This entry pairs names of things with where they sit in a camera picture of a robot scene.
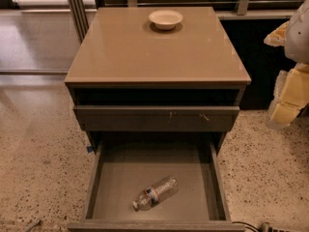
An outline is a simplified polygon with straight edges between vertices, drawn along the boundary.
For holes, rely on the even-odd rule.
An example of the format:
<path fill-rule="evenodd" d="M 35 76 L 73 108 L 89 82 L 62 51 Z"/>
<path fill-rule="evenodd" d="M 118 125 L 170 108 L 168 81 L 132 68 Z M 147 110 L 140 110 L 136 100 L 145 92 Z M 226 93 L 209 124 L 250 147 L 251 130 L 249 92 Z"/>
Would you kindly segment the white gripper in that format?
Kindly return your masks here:
<path fill-rule="evenodd" d="M 269 33 L 264 43 L 284 46 L 289 22 Z M 273 100 L 269 105 L 267 126 L 272 130 L 288 127 L 300 111 L 309 104 L 309 65 L 297 63 L 288 72 L 280 71 L 275 82 Z"/>

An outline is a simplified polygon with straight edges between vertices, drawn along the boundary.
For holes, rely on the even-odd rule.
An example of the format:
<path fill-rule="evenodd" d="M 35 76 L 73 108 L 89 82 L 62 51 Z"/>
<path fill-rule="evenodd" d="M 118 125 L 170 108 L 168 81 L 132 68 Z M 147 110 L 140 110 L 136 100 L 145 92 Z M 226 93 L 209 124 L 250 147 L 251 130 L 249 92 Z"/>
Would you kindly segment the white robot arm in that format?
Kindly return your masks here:
<path fill-rule="evenodd" d="M 273 130 L 288 127 L 309 104 L 309 0 L 305 0 L 289 21 L 268 34 L 264 43 L 283 46 L 285 56 L 295 66 L 280 71 L 268 108 L 267 126 Z"/>

